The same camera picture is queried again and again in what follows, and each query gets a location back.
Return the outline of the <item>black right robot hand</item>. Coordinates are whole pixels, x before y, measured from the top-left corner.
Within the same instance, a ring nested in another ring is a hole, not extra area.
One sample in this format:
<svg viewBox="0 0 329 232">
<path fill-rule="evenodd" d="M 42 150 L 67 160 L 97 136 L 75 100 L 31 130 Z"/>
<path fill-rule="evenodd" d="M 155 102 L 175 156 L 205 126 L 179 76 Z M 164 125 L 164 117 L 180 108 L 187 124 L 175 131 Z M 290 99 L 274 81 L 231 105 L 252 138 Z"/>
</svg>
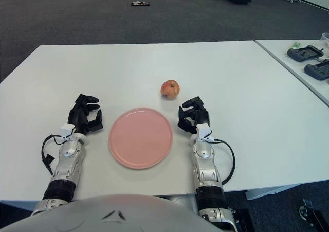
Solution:
<svg viewBox="0 0 329 232">
<path fill-rule="evenodd" d="M 197 125 L 210 125 L 209 113 L 199 97 L 184 102 L 178 109 L 178 127 L 191 134 L 197 133 Z"/>
</svg>

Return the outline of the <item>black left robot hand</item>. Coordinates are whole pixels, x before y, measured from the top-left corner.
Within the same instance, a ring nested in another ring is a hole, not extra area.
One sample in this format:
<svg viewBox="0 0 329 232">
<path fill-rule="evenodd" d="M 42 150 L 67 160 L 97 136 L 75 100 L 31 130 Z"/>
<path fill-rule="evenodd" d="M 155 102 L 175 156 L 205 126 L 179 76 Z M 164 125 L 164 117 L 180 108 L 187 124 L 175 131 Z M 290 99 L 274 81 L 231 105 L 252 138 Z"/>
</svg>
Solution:
<svg viewBox="0 0 329 232">
<path fill-rule="evenodd" d="M 102 124 L 102 111 L 100 109 L 99 99 L 93 96 L 80 94 L 73 108 L 68 115 L 68 124 L 75 126 L 75 133 L 83 135 L 89 132 L 95 132 L 103 129 Z M 97 110 L 96 118 L 89 121 L 88 115 L 90 111 Z"/>
</svg>

